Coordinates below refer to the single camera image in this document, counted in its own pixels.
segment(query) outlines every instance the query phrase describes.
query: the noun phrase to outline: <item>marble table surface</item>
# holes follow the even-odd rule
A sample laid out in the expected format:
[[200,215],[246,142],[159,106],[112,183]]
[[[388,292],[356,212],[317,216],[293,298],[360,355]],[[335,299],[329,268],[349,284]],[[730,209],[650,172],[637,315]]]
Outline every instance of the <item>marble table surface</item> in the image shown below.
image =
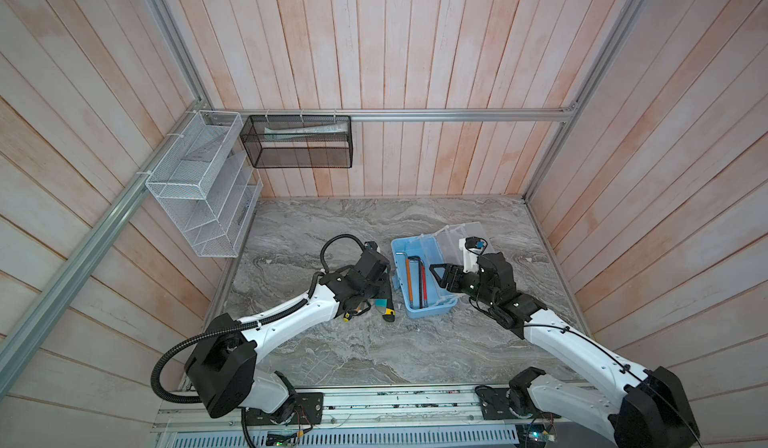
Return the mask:
[[[243,317],[302,293],[321,267],[322,245],[339,233],[378,242],[391,260],[395,238],[472,221],[482,223],[494,250],[512,264],[520,291],[580,326],[524,204],[512,197],[259,201],[224,310]],[[338,241],[326,259],[334,269],[359,254],[354,242]],[[450,313],[410,319],[402,293],[393,295],[395,323],[375,309],[349,323],[333,319],[276,348],[260,360],[262,369],[280,370],[296,386],[506,383],[528,366],[562,380],[580,378],[475,311],[466,296]]]

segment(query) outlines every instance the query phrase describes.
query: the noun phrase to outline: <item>mounting plate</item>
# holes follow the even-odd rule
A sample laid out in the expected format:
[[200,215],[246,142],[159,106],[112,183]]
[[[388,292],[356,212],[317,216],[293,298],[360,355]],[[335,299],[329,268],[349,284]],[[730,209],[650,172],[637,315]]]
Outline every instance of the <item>mounting plate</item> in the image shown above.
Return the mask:
[[[501,396],[505,400],[507,399],[507,391],[509,388],[491,388],[494,392],[494,396]],[[482,418],[484,420],[519,420],[519,418],[512,413],[509,409],[506,410],[496,410],[494,406],[491,404],[483,404],[480,403],[480,410],[482,411]],[[542,412],[541,416],[544,418],[549,418],[550,416],[552,418],[561,418],[560,415],[556,415],[554,413],[549,412]]]
[[[310,419],[310,424],[319,425],[322,421],[322,392],[296,394],[296,409],[302,407],[306,417]],[[248,410],[246,412],[245,422],[248,426],[276,426],[262,410]],[[306,424],[303,416],[301,424]],[[288,422],[289,425],[296,424],[296,415]]]

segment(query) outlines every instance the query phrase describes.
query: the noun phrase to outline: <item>wooden wall panel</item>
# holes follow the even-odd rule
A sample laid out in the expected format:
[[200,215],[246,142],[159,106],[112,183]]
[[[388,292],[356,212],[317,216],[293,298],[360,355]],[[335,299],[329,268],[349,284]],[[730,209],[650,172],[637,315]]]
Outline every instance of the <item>wooden wall panel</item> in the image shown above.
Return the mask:
[[[280,109],[567,106],[625,1],[168,2],[215,107]],[[264,173],[276,197],[520,194],[557,127],[363,123],[351,169]]]
[[532,199],[595,338],[677,373],[712,446],[768,439],[766,20],[650,0]]
[[[0,0],[0,28],[4,339],[194,96],[144,0]],[[145,443],[152,366],[199,332],[220,275],[145,202],[0,402],[3,444]]]

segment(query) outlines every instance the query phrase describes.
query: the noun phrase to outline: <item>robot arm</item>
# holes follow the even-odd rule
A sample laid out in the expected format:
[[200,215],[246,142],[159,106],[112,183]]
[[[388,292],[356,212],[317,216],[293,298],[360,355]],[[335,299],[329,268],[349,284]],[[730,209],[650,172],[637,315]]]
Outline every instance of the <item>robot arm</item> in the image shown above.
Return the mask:
[[[342,237],[362,250],[354,266],[330,272],[324,260],[328,246]],[[531,367],[510,382],[510,409],[521,417],[551,412],[614,440],[620,448],[687,448],[698,437],[683,386],[663,367],[654,371],[600,346],[563,321],[540,300],[519,293],[512,266],[502,253],[484,254],[484,240],[460,242],[463,266],[432,265],[440,287],[465,293],[501,327],[542,347],[570,366],[596,390],[573,387]],[[389,261],[374,242],[363,244],[352,235],[334,237],[320,252],[324,270],[315,273],[310,289],[278,307],[233,320],[215,318],[206,333],[169,350],[153,370],[150,385],[162,399],[175,403],[202,402],[217,418],[237,407],[257,408],[279,424],[293,413],[296,392],[280,373],[256,364],[285,341],[335,317],[345,321],[370,309],[370,299],[386,299],[383,318],[394,321]],[[170,394],[160,386],[160,371],[173,356],[197,344],[185,371],[198,396]]]
[[[630,362],[580,333],[540,300],[519,293],[502,253],[483,254],[485,241],[461,239],[463,267],[433,265],[440,287],[465,293],[519,338],[547,350],[597,390],[569,386],[530,367],[510,382],[510,409],[518,416],[551,412],[613,440],[620,448],[687,448],[699,430],[680,380],[669,370]],[[436,270],[442,268],[442,276]]]
[[[330,271],[325,251],[341,238],[354,240],[362,253],[354,265]],[[270,351],[323,321],[343,317],[345,321],[365,313],[370,299],[384,299],[385,321],[395,320],[389,261],[376,243],[363,244],[350,234],[329,240],[320,251],[323,271],[312,277],[310,289],[254,316],[234,320],[228,313],[213,319],[205,333],[189,338],[160,357],[150,377],[152,390],[173,403],[203,403],[212,418],[237,407],[258,408],[275,423],[293,413],[295,391],[280,373],[267,373],[256,364]],[[197,396],[171,394],[160,385],[160,371],[176,354],[195,346],[184,370]]]

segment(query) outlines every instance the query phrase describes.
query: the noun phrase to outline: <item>wall-mounted basket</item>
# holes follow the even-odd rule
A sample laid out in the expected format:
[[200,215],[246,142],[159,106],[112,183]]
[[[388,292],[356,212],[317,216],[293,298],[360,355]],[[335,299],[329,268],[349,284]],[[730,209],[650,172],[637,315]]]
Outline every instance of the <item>wall-mounted basket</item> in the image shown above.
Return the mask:
[[240,139],[254,167],[352,167],[348,116],[251,115]]
[[197,113],[147,180],[198,256],[238,255],[264,185],[248,184],[245,151],[229,156],[242,127],[237,113]]

